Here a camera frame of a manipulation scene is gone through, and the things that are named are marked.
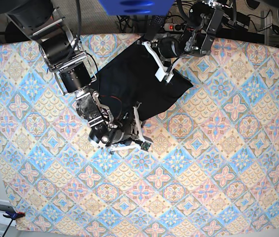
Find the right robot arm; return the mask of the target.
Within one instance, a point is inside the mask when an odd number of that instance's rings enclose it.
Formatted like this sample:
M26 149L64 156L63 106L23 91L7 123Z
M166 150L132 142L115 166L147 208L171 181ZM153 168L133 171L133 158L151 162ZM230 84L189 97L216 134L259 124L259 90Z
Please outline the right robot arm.
M109 106L102 104L99 91L91 88L100 79L97 75L91 77L84 64L91 55L83 50L80 34L72 33L52 1L0 0L0 14L5 14L24 36L39 45L62 94L75 94L76 111L88 121L89 140L95 146L111 147L113 151L134 148L148 151L152 140L142 133L138 107L132 106L125 115L116 117Z

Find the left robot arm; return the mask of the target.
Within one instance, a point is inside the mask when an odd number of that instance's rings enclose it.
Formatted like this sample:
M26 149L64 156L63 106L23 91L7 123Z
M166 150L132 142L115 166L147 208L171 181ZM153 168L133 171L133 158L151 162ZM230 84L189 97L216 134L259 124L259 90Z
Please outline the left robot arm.
M154 72L158 81L170 82L178 60L184 56L203 57L211 47L221 28L226 9L232 11L232 25L237 23L237 4L234 0L198 0L185 13L180 0L176 2L185 22L179 37L158 35L166 17L154 15L149 27L137 45L144 50L138 67L144 72Z

